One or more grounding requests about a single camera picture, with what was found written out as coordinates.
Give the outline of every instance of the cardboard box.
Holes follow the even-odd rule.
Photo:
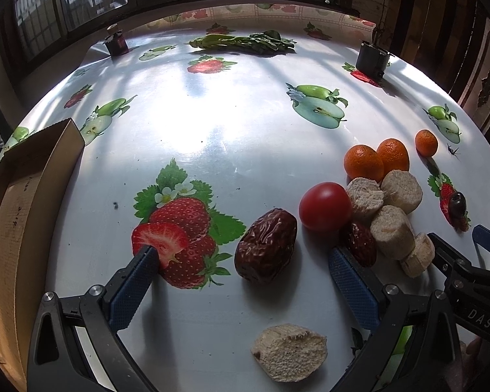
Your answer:
[[[20,391],[26,390],[56,218],[84,146],[68,119],[28,137],[0,161],[0,367]]]

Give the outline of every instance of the mandarin orange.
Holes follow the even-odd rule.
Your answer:
[[[384,176],[398,169],[408,171],[410,160],[405,145],[397,139],[386,139],[377,148],[377,154],[383,161]]]
[[[416,150],[424,158],[431,158],[437,152],[436,136],[428,129],[422,129],[416,134]]]
[[[351,179],[361,176],[379,183],[384,177],[383,161],[374,149],[363,144],[349,149],[343,159],[343,166]]]

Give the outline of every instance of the bread roll slice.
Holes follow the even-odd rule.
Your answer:
[[[390,171],[383,182],[384,204],[392,205],[411,213],[423,199],[423,190],[414,175],[397,169]]]
[[[429,267],[435,256],[434,243],[425,233],[419,233],[415,243],[414,250],[400,261],[405,274],[412,278],[421,275]]]
[[[372,218],[383,206],[384,194],[374,180],[354,178],[346,188],[352,201],[352,217],[360,222],[370,224]]]
[[[327,358],[327,338],[305,327],[281,324],[263,330],[251,352],[272,380],[298,382]]]
[[[370,224],[378,249],[388,258],[401,260],[414,249],[414,233],[402,209],[385,205]]]

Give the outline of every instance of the bolt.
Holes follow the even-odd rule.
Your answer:
[[[442,301],[443,299],[446,298],[446,293],[443,292],[442,290],[435,290],[434,295],[436,296],[437,299]]]
[[[102,293],[102,291],[103,291],[103,286],[97,284],[89,289],[89,295],[98,296],[100,293]]]
[[[384,287],[384,292],[387,295],[397,295],[399,293],[399,287],[397,287],[395,284],[387,284]]]
[[[54,298],[54,293],[53,292],[45,292],[44,295],[42,296],[42,300],[45,302],[52,301]]]

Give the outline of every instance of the table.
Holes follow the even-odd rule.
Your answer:
[[[490,269],[490,254],[475,248],[471,230],[458,233],[445,220],[414,136],[425,128],[437,136],[440,171],[466,196],[471,224],[490,229],[489,145],[456,102],[397,57],[391,57],[382,88],[351,72],[360,41],[369,40],[374,26],[364,22],[301,6],[236,5],[181,13],[126,33],[131,51],[116,59],[101,44],[92,47],[84,64],[36,105],[20,124],[26,129],[16,134],[21,140],[27,130],[67,117],[79,128],[88,122],[82,129],[87,146],[54,231],[46,288],[65,297],[105,284],[131,259],[131,234],[150,214],[153,197],[158,191],[158,202],[178,197],[174,186],[180,183],[185,197],[215,205],[219,215],[212,217],[220,229],[213,235],[222,243],[220,253],[234,254],[243,229],[268,210],[281,207],[297,217],[310,187],[323,181],[346,186],[342,162],[350,147],[377,148],[389,137],[406,145],[410,172],[423,189],[423,201],[410,215],[415,232],[433,231],[474,265]],[[186,45],[206,32],[271,29],[297,41],[296,52],[259,57]],[[343,122],[329,128],[300,116],[287,84],[338,89],[348,102],[337,104]],[[445,104],[457,118],[457,144],[424,110]],[[456,155],[449,145],[458,148]],[[328,272],[331,245],[298,224],[293,260],[269,286],[248,284],[232,258],[219,263],[230,275],[213,276],[223,285],[177,288],[158,276],[119,336],[162,392],[328,391],[352,359],[351,327],[357,327]],[[379,254],[373,269],[383,283],[407,293],[443,288],[444,277],[432,266],[409,279]],[[323,366],[297,384],[271,381],[249,351],[263,329],[285,322],[328,338]]]

